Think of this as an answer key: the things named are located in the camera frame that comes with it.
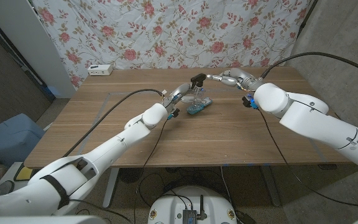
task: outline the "wall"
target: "wall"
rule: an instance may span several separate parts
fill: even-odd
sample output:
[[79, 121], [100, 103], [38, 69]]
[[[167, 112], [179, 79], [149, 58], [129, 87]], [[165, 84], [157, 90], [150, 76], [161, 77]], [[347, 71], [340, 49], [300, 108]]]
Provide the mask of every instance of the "wall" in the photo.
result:
[[[358, 1], [320, 0], [292, 54], [320, 51], [358, 63]], [[358, 69], [320, 56], [290, 61], [346, 122], [358, 126]]]
[[57, 98], [74, 94], [56, 48], [28, 1], [0, 0], [0, 28]]

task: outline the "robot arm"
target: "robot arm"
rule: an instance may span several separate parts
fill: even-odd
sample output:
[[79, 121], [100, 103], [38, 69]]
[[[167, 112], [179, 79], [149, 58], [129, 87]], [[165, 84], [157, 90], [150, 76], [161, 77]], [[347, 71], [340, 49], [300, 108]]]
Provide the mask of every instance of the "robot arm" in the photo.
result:
[[64, 215], [84, 199], [101, 174], [123, 153], [141, 142], [163, 119], [178, 114], [175, 105], [191, 92], [183, 84], [171, 95], [132, 118], [123, 132], [91, 152], [58, 159], [36, 173], [26, 187], [0, 196], [0, 216]]
[[310, 95], [286, 92], [238, 68], [232, 68], [219, 76], [207, 75], [207, 78], [238, 86], [245, 91], [254, 91], [255, 103], [280, 119], [280, 124], [333, 147], [358, 165], [358, 128], [326, 115], [328, 105], [323, 101]]

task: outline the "black clamp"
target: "black clamp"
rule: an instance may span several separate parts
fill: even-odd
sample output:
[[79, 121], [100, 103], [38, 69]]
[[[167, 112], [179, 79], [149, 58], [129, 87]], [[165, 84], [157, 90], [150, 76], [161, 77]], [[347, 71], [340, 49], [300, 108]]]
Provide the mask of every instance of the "black clamp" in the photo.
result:
[[176, 118], [179, 115], [180, 110], [177, 108], [173, 113], [173, 117]]
[[245, 97], [243, 96], [242, 98], [242, 104], [247, 107], [247, 108], [250, 108], [251, 107], [251, 102]]
[[200, 73], [200, 74], [196, 75], [195, 77], [191, 78], [190, 79], [191, 89], [194, 89], [195, 86], [202, 87], [205, 79], [206, 79], [206, 75], [203, 73]]

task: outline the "cable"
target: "cable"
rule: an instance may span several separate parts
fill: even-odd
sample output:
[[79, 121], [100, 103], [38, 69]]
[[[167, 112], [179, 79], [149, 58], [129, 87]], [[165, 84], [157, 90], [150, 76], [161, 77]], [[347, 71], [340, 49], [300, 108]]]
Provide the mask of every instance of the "cable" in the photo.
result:
[[79, 214], [80, 212], [82, 212], [82, 211], [87, 211], [87, 212], [88, 212], [88, 215], [91, 214], [88, 209], [84, 208], [84, 209], [81, 209], [80, 211], [76, 212], [75, 215], [78, 215], [78, 214]]
[[[158, 142], [160, 141], [160, 138], [161, 138], [161, 135], [162, 135], [162, 131], [164, 130], [164, 127], [165, 127], [165, 124], [167, 123], [167, 121], [168, 121], [168, 120], [166, 120], [166, 121], [164, 122], [164, 125], [162, 126], [162, 129], [161, 129], [161, 132], [160, 132], [160, 136], [158, 137], [157, 142], [155, 143], [155, 146], [154, 146], [152, 152], [150, 153], [149, 157], [146, 159], [146, 162], [144, 163], [144, 165], [143, 165], [143, 167], [142, 167], [142, 172], [140, 173], [139, 178], [142, 177], [142, 175], [143, 175], [143, 173], [144, 173], [144, 167], [146, 166], [146, 163], [149, 161], [150, 157], [152, 157], [153, 152], [154, 152], [155, 148], [157, 147]], [[134, 202], [134, 223], [135, 223], [135, 224], [136, 224], [136, 199], [137, 199], [136, 196], [137, 196], [137, 191], [138, 191], [139, 187], [140, 187], [140, 182], [139, 182], [139, 184], [137, 185], [137, 187], [136, 187], [136, 192], [135, 192], [135, 202]]]
[[191, 200], [186, 196], [177, 195], [177, 194], [164, 194], [164, 195], [159, 196], [158, 198], [164, 197], [164, 196], [176, 196], [176, 197], [180, 198], [180, 200], [185, 204], [185, 208], [187, 209], [187, 205], [186, 205], [185, 201], [182, 199], [182, 197], [183, 197], [183, 198], [187, 199], [190, 202], [190, 209], [191, 210], [193, 209], [193, 202], [191, 202]]
[[145, 176], [145, 177], [142, 179], [142, 181], [141, 181], [140, 184], [139, 184], [139, 195], [140, 195], [141, 199], [143, 200], [143, 202], [144, 202], [147, 206], [149, 206], [149, 207], [151, 207], [151, 205], [150, 205], [149, 203], [147, 203], [146, 200], [143, 198], [141, 188], [142, 188], [142, 183], [143, 183], [143, 181], [144, 181], [146, 178], [150, 177], [151, 175], [157, 175], [157, 176], [159, 176], [160, 179], [161, 179], [161, 181], [162, 181], [163, 187], [165, 187], [164, 179], [163, 179], [162, 176], [161, 176], [160, 174], [158, 174], [158, 173], [151, 173], [151, 174]]
[[265, 78], [267, 76], [267, 74], [271, 71], [272, 68], [276, 67], [277, 65], [280, 65], [281, 63], [283, 62], [286, 62], [288, 60], [291, 60], [291, 59], [294, 59], [294, 58], [297, 58], [297, 57], [302, 57], [302, 56], [306, 56], [306, 55], [320, 55], [320, 56], [325, 56], [325, 57], [329, 57], [329, 58], [333, 58], [333, 59], [336, 59], [336, 60], [340, 60], [342, 62], [345, 62], [345, 63], [348, 63], [349, 65], [353, 65], [355, 66], [356, 68], [358, 68], [358, 63], [355, 63], [351, 60], [348, 60], [346, 58], [342, 58], [342, 57], [339, 57], [339, 56], [336, 56], [336, 55], [332, 55], [332, 54], [327, 54], [327, 53], [322, 53], [322, 52], [305, 52], [305, 53], [301, 53], [301, 54], [296, 54], [296, 55], [292, 55], [292, 56], [289, 56], [283, 60], [279, 60], [277, 61], [276, 63], [274, 63], [273, 65], [271, 65], [269, 68], [267, 68], [263, 74], [260, 76], [261, 78]]
[[[223, 168], [221, 167], [221, 174], [222, 174], [222, 180], [223, 180], [223, 183], [224, 183], [224, 186], [226, 187], [226, 191], [227, 191], [227, 196], [229, 196], [229, 201], [230, 201], [230, 204], [231, 206], [233, 206], [233, 209], [234, 209], [234, 213], [236, 213], [236, 206], [234, 206], [234, 202], [230, 196], [230, 192], [229, 192], [229, 188], [227, 187], [227, 184], [226, 184], [226, 181], [224, 180], [224, 176], [223, 176]], [[241, 224], [244, 224], [239, 217], [237, 217], [237, 213], [236, 213], [236, 219], [237, 221], [239, 221]]]
[[310, 188], [309, 186], [307, 186], [305, 183], [303, 183], [302, 180], [294, 173], [292, 167], [289, 165], [289, 163], [288, 163], [287, 160], [285, 159], [283, 153], [281, 152], [280, 148], [278, 147], [276, 141], [274, 140], [273, 135], [272, 135], [272, 133], [270, 132], [270, 128], [269, 128], [269, 126], [268, 126], [268, 124], [267, 124], [267, 121], [266, 121], [266, 119], [265, 119], [265, 116], [263, 115], [263, 113], [261, 112], [261, 110], [258, 109], [258, 111], [259, 111], [260, 115], [262, 115], [262, 117], [263, 117], [263, 119], [264, 119], [264, 121], [265, 121], [265, 124], [266, 124], [267, 131], [268, 131], [270, 137], [272, 138], [274, 144], [276, 145], [276, 148], [278, 149], [278, 151], [279, 151], [281, 157], [283, 158], [285, 164], [288, 166], [288, 168], [290, 169], [291, 173], [296, 177], [296, 179], [298, 179], [298, 181], [301, 182], [301, 184], [303, 184], [307, 189], [311, 190], [312, 192], [314, 192], [314, 193], [316, 193], [316, 194], [318, 194], [318, 195], [320, 195], [320, 196], [322, 196], [322, 197], [324, 197], [324, 198], [326, 198], [326, 199], [328, 199], [328, 200], [332, 200], [333, 202], [341, 203], [341, 204], [344, 204], [344, 205], [351, 205], [351, 206], [356, 206], [356, 207], [358, 207], [358, 204], [356, 204], [356, 203], [342, 202], [342, 201], [340, 201], [340, 200], [336, 200], [336, 199], [333, 199], [333, 198], [331, 198], [331, 197], [325, 196], [325, 195], [323, 195], [323, 194], [321, 194], [321, 193], [319, 193], [319, 192], [313, 190], [312, 188]]
[[232, 201], [231, 201], [231, 196], [230, 196], [230, 192], [229, 192], [229, 189], [228, 189], [228, 187], [227, 187], [226, 181], [224, 180], [224, 176], [223, 176], [223, 168], [222, 168], [222, 167], [221, 167], [221, 174], [222, 174], [222, 180], [223, 180], [224, 186], [225, 186], [226, 191], [227, 191], [227, 196], [229, 196], [229, 201], [230, 201], [230, 204], [232, 204]]
[[303, 22], [301, 23], [301, 25], [299, 26], [299, 32], [298, 32], [298, 35], [296, 36], [296, 38], [299, 37], [299, 35], [301, 34], [303, 28], [305, 28], [305, 25], [306, 25], [306, 23], [308, 22], [309, 17], [310, 17], [311, 13], [312, 13], [313, 10], [314, 10], [314, 7], [316, 7], [317, 2], [318, 2], [318, 0], [314, 0], [313, 3], [312, 3], [312, 5], [310, 6], [310, 8], [309, 8], [309, 10], [308, 10], [308, 13], [306, 14], [305, 18], [303, 19]]
[[91, 202], [87, 202], [87, 201], [79, 200], [79, 199], [69, 199], [69, 201], [71, 201], [71, 202], [82, 202], [82, 203], [85, 203], [85, 204], [87, 204], [87, 205], [91, 205], [91, 206], [93, 206], [94, 208], [97, 208], [97, 209], [99, 209], [99, 210], [103, 210], [103, 211], [105, 211], [105, 212], [109, 212], [109, 213], [118, 215], [118, 216], [120, 216], [121, 218], [127, 220], [128, 222], [132, 223], [132, 221], [131, 221], [129, 218], [127, 218], [126, 216], [121, 215], [121, 214], [118, 213], [118, 212], [111, 211], [111, 210], [109, 210], [109, 209], [107, 209], [107, 208], [103, 208], [103, 207], [94, 205], [94, 204], [92, 204]]
[[135, 94], [135, 93], [140, 93], [140, 92], [142, 92], [142, 91], [154, 91], [154, 92], [158, 93], [160, 96], [162, 96], [162, 92], [160, 92], [160, 91], [158, 91], [158, 90], [153, 90], [153, 89], [136, 90], [136, 91], [133, 91], [132, 93], [126, 95], [123, 99], [121, 99], [120, 101], [118, 101], [118, 103], [116, 103], [114, 106], [112, 106], [112, 107], [110, 108], [110, 110], [107, 111], [107, 112], [103, 115], [103, 117], [101, 117], [101, 118], [98, 120], [98, 122], [96, 122], [96, 124], [94, 124], [94, 125], [92, 126], [92, 128], [90, 128], [89, 131], [86, 132], [86, 133], [84, 134], [84, 136], [82, 136], [82, 137], [80, 138], [80, 140], [78, 140], [78, 141], [74, 144], [74, 146], [71, 147], [71, 148], [63, 155], [63, 157], [68, 156], [68, 155], [75, 149], [75, 147], [77, 147], [77, 146], [100, 124], [100, 122], [102, 122], [102, 120], [103, 120], [114, 108], [116, 108], [118, 105], [120, 105], [120, 103], [122, 103], [122, 102], [123, 102], [124, 100], [126, 100], [128, 97], [132, 96], [132, 95]]

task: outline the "black strap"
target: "black strap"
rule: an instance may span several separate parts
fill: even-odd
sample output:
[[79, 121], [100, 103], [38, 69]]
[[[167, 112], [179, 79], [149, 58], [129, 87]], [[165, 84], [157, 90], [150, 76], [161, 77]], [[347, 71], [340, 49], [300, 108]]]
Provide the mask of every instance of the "black strap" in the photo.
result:
[[44, 177], [41, 177], [41, 179], [45, 179], [47, 182], [49, 182], [59, 193], [60, 195], [60, 202], [59, 207], [57, 209], [62, 208], [65, 205], [68, 205], [70, 198], [67, 195], [66, 189], [51, 175], [46, 175]]

